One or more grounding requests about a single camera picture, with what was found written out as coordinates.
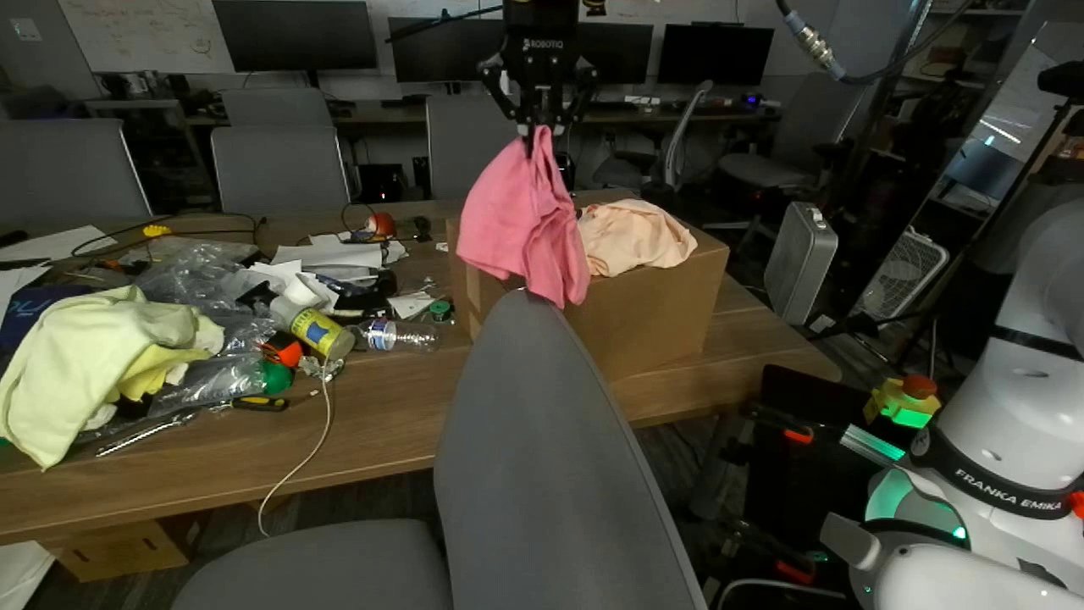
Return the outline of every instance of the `beige cloth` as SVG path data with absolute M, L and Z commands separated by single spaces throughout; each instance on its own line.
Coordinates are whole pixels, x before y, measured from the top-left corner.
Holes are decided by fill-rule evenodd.
M 648 201 L 616 201 L 587 205 L 579 218 L 579 237 L 590 274 L 616 277 L 638 264 L 677 266 L 698 249 L 698 237 L 686 233 L 668 211 Z

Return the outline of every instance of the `plastic bag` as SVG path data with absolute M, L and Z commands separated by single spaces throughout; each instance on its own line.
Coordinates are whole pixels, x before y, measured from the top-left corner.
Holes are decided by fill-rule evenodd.
M 238 298 L 254 288 L 245 264 L 232 262 L 232 248 L 221 242 L 193 242 L 168 253 L 138 274 L 134 285 L 153 300 L 193 306 L 210 318 L 218 318 L 218 311 L 248 311 Z
M 260 345 L 278 331 L 270 318 L 258 314 L 218 314 L 228 328 L 221 355 L 193 363 L 181 386 L 159 393 L 156 411 L 168 406 L 221 406 L 245 393 L 260 393 Z

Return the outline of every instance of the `computer monitor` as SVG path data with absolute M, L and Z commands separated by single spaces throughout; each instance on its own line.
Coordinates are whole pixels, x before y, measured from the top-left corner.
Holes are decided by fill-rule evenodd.
M 366 2 L 213 0 L 238 72 L 376 66 Z
M 579 55 L 599 72 L 604 85 L 648 81 L 648 22 L 579 22 Z
M 771 26 L 742 22 L 668 22 L 658 81 L 760 85 L 771 35 Z
M 409 29 L 423 21 L 393 18 L 389 29 Z M 454 21 L 412 29 L 393 41 L 401 81 L 475 81 L 479 64 L 503 45 L 502 21 Z

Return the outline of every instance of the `gray chair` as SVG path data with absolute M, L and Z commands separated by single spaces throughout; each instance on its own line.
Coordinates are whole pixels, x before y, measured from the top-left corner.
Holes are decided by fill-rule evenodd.
M 428 101 L 428 155 L 437 201 L 470 194 L 481 168 L 516 139 L 516 120 L 488 93 L 432 93 Z
M 0 120 L 2 218 L 148 218 L 115 117 Z
M 815 146 L 843 142 L 865 104 L 865 85 L 840 85 L 822 73 L 808 73 L 777 126 L 771 155 L 728 153 L 719 159 L 726 175 L 735 175 L 760 190 L 799 194 L 820 184 Z
M 328 101 L 317 88 L 308 85 L 245 85 L 228 88 L 223 104 L 231 126 L 324 126 L 333 128 Z
M 353 520 L 245 544 L 175 610 L 702 610 L 658 482 L 564 318 L 503 294 L 437 450 L 445 556 L 420 520 Z
M 296 218 L 348 205 L 348 180 L 333 128 L 231 126 L 210 133 L 223 213 Z

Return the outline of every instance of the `pink towel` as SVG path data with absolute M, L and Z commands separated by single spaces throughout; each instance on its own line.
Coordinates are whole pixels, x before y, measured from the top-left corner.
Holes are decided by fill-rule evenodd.
M 590 271 L 553 128 L 538 126 L 531 150 L 516 139 L 483 166 L 463 202 L 457 253 L 493 277 L 524 277 L 531 294 L 558 309 L 579 306 Z

